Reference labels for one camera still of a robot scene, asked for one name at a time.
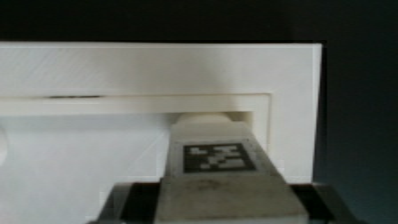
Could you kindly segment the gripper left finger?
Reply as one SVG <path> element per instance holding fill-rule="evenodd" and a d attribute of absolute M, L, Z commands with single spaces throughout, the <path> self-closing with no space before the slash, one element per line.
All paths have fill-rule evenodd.
<path fill-rule="evenodd" d="M 86 224 L 154 224 L 157 182 L 116 183 L 97 218 Z"/>

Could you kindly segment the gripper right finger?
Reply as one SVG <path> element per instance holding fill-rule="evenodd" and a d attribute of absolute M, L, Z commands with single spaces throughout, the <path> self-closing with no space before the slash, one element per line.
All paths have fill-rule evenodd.
<path fill-rule="evenodd" d="M 367 224 L 353 216 L 330 185 L 305 183 L 289 187 L 307 210 L 308 224 Z"/>

